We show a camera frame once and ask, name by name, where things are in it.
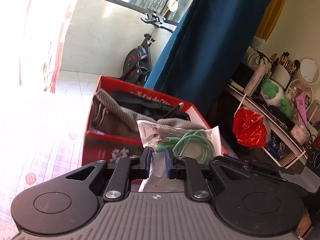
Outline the white spray bottle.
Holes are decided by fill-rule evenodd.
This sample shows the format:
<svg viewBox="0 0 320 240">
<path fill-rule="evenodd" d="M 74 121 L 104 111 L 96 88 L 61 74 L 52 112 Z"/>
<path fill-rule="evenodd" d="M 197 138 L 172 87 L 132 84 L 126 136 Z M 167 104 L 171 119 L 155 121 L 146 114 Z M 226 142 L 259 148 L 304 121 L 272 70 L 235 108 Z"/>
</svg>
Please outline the white spray bottle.
<svg viewBox="0 0 320 240">
<path fill-rule="evenodd" d="M 252 75 L 251 79 L 249 80 L 248 84 L 244 88 L 244 93 L 247 96 L 251 96 L 257 86 L 259 85 L 260 81 L 264 77 L 266 72 L 266 65 L 261 62 L 257 69 L 255 70 L 254 74 Z"/>
</svg>

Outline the green white plush toy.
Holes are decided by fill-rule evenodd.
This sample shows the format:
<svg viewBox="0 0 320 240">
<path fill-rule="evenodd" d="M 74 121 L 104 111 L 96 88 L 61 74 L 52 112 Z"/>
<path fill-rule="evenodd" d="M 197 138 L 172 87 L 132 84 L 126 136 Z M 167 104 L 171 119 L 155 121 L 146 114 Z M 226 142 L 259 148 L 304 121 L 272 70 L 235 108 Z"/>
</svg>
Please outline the green white plush toy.
<svg viewBox="0 0 320 240">
<path fill-rule="evenodd" d="M 263 79 L 260 86 L 260 95 L 268 106 L 277 107 L 288 118 L 291 116 L 291 104 L 283 89 L 276 82 L 271 79 Z"/>
</svg>

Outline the black exercise bike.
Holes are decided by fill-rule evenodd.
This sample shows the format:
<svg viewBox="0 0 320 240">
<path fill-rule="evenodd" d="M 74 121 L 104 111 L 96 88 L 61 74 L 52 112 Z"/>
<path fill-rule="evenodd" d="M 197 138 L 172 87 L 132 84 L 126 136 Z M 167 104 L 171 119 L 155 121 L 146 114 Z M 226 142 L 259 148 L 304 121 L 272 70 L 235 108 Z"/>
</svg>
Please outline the black exercise bike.
<svg viewBox="0 0 320 240">
<path fill-rule="evenodd" d="M 147 9 L 146 17 L 140 18 L 144 23 L 151 24 L 156 28 L 174 31 L 163 25 L 165 18 L 154 10 Z M 133 48 L 126 56 L 123 64 L 121 81 L 144 86 L 152 70 L 150 46 L 156 39 L 150 34 L 144 34 L 144 40 L 140 46 Z"/>
</svg>

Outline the round vanity mirror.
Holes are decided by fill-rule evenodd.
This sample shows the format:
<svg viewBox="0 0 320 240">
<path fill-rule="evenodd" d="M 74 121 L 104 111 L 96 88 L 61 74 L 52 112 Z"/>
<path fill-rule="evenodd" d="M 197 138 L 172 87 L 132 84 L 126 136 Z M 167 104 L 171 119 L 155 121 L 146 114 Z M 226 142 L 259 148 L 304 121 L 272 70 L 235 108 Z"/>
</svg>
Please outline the round vanity mirror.
<svg viewBox="0 0 320 240">
<path fill-rule="evenodd" d="M 304 58 L 300 62 L 299 73 L 303 81 L 307 83 L 315 83 L 319 77 L 319 68 L 315 61 L 310 58 Z"/>
</svg>

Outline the dark blue curtain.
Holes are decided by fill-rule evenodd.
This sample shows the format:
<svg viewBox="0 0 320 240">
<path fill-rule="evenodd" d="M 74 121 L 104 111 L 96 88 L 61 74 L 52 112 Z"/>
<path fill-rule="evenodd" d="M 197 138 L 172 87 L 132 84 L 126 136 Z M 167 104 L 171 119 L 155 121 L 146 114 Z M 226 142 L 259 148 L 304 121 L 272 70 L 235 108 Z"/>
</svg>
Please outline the dark blue curtain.
<svg viewBox="0 0 320 240">
<path fill-rule="evenodd" d="M 251 43 L 271 0 L 193 0 L 145 87 L 207 115 Z"/>
</svg>

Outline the grey drawstring bag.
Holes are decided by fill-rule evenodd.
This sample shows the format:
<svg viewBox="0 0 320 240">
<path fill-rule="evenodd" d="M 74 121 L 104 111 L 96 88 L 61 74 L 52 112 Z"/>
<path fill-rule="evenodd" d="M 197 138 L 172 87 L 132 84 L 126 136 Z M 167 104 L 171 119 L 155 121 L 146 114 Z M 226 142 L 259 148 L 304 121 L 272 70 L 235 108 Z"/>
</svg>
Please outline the grey drawstring bag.
<svg viewBox="0 0 320 240">
<path fill-rule="evenodd" d="M 271 75 L 271 60 L 265 54 L 252 48 L 251 46 L 249 46 L 246 50 L 246 53 L 242 58 L 242 63 L 253 71 L 256 71 L 259 65 L 262 63 L 266 69 L 265 75 L 267 77 Z"/>
</svg>

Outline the pink printed curtain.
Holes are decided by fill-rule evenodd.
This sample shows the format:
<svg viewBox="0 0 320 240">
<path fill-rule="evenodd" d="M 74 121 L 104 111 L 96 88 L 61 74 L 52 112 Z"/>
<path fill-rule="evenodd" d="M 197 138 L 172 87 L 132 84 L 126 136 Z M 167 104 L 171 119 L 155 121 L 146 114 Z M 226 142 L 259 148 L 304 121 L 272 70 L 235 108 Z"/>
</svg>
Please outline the pink printed curtain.
<svg viewBox="0 0 320 240">
<path fill-rule="evenodd" d="M 1 88 L 54 92 L 77 0 L 1 0 Z"/>
</svg>

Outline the black fabric cap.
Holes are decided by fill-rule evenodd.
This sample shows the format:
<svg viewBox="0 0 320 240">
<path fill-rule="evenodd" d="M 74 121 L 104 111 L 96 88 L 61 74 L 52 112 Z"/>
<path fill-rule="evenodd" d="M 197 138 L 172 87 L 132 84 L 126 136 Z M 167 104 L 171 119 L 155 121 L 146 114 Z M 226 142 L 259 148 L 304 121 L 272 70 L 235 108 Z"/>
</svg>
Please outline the black fabric cap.
<svg viewBox="0 0 320 240">
<path fill-rule="evenodd" d="M 146 115 L 154 120 L 179 118 L 190 121 L 190 116 L 180 110 L 182 108 L 180 103 L 176 106 L 168 106 L 163 103 L 143 99 L 137 95 L 120 90 L 112 92 L 111 96 L 121 107 Z"/>
</svg>

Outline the red strawberry cardboard box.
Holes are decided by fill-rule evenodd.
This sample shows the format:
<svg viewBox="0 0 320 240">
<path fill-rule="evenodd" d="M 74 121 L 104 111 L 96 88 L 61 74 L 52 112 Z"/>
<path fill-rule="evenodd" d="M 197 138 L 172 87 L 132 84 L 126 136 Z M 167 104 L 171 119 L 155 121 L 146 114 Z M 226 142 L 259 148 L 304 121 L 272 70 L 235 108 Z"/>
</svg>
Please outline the red strawberry cardboard box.
<svg viewBox="0 0 320 240">
<path fill-rule="evenodd" d="M 174 106 L 181 102 L 178 98 L 143 88 L 131 83 L 120 81 L 112 77 L 99 77 L 96 91 L 103 89 L 106 92 L 128 92 L 140 98 L 164 103 L 166 106 Z M 125 136 L 108 135 L 98 131 L 92 126 L 92 117 L 88 117 L 82 153 L 82 165 L 86 165 L 98 159 L 104 159 L 108 163 L 118 162 L 119 158 L 129 155 L 141 155 L 143 145 L 141 140 L 133 140 Z M 174 192 L 183 189 L 183 183 L 178 180 L 170 180 L 165 173 L 161 177 L 151 174 L 148 179 L 138 182 L 139 190 L 145 192 Z"/>
</svg>

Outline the grey knitted cloth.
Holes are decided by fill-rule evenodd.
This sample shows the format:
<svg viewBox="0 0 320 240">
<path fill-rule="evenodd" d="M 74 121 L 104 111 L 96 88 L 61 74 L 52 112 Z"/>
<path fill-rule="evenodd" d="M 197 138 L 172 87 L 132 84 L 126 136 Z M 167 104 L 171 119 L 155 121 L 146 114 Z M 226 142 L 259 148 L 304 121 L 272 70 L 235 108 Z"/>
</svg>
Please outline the grey knitted cloth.
<svg viewBox="0 0 320 240">
<path fill-rule="evenodd" d="M 173 128 L 205 129 L 204 126 L 181 118 L 154 119 L 142 113 L 121 106 L 105 90 L 98 90 L 93 96 L 91 126 L 108 135 L 138 140 L 139 130 L 137 121 L 150 121 L 159 125 L 167 125 Z"/>
</svg>

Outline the red plastic bag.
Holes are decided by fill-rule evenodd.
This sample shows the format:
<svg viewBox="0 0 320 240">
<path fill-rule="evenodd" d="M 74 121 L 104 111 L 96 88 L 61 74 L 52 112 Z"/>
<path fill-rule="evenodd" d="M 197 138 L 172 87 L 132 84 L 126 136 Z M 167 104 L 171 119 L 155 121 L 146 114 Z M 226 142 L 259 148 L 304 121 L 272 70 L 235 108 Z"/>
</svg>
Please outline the red plastic bag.
<svg viewBox="0 0 320 240">
<path fill-rule="evenodd" d="M 237 143 L 245 147 L 262 148 L 270 139 L 265 116 L 248 107 L 240 107 L 233 118 L 232 132 Z"/>
</svg>

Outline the white brush holder cup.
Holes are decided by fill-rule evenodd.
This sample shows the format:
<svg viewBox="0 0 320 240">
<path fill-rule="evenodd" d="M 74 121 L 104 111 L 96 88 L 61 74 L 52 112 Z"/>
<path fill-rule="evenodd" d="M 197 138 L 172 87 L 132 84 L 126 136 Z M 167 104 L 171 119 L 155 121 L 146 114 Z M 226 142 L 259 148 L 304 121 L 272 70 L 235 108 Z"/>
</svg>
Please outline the white brush holder cup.
<svg viewBox="0 0 320 240">
<path fill-rule="evenodd" d="M 284 66 L 278 64 L 271 75 L 271 80 L 281 85 L 283 89 L 289 84 L 291 77 Z"/>
</svg>

